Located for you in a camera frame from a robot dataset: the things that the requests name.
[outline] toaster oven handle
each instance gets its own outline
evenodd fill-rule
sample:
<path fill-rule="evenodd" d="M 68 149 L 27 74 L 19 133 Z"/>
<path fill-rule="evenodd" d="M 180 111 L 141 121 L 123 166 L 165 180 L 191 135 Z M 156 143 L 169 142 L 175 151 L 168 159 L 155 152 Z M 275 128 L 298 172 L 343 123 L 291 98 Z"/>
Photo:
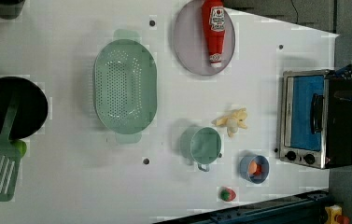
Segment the toaster oven handle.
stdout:
<path fill-rule="evenodd" d="M 312 104 L 310 107 L 310 128 L 312 134 L 321 133 L 323 130 L 322 115 L 323 115 L 323 96 L 313 94 Z"/>

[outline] orange object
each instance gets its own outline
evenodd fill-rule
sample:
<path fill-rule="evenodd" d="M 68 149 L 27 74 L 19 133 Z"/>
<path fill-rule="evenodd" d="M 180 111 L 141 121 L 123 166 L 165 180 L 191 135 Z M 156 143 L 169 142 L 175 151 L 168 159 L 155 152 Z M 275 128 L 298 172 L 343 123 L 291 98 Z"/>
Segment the orange object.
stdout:
<path fill-rule="evenodd" d="M 225 9 L 221 0 L 205 0 L 202 5 L 202 26 L 212 67 L 222 66 L 225 36 Z"/>
<path fill-rule="evenodd" d="M 254 175 L 257 172 L 258 164 L 252 161 L 248 167 L 248 173 Z"/>

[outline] toaster oven door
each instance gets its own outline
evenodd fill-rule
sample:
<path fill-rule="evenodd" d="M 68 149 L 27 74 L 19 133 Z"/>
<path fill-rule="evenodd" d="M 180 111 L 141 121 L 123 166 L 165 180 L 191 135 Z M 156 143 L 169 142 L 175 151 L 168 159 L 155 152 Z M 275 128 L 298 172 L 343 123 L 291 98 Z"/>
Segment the toaster oven door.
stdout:
<path fill-rule="evenodd" d="M 285 146 L 321 150 L 324 76 L 287 77 Z"/>

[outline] spatula handle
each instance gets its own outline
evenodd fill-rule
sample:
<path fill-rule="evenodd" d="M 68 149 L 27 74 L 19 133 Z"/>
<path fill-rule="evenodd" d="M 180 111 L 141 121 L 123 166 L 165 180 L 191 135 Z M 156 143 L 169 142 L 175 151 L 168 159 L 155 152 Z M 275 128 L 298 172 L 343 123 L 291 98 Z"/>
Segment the spatula handle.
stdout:
<path fill-rule="evenodd" d="M 0 134 L 1 141 L 8 141 L 10 131 L 12 131 L 13 121 L 15 121 L 16 113 L 18 111 L 20 96 L 17 93 L 13 93 L 10 99 L 9 106 L 7 107 L 7 114 L 4 118 L 3 128 Z"/>

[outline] mug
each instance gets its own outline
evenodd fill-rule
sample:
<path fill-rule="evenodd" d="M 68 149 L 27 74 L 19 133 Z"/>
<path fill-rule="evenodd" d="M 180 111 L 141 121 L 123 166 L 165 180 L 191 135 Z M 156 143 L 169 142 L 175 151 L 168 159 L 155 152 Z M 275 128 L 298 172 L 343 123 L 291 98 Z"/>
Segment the mug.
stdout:
<path fill-rule="evenodd" d="M 221 151 L 221 137 L 209 127 L 189 127 L 181 135 L 181 150 L 191 161 L 198 163 L 201 171 L 208 172 L 209 164 L 217 159 Z"/>
<path fill-rule="evenodd" d="M 12 20 L 21 14 L 25 0 L 0 0 L 0 18 Z"/>

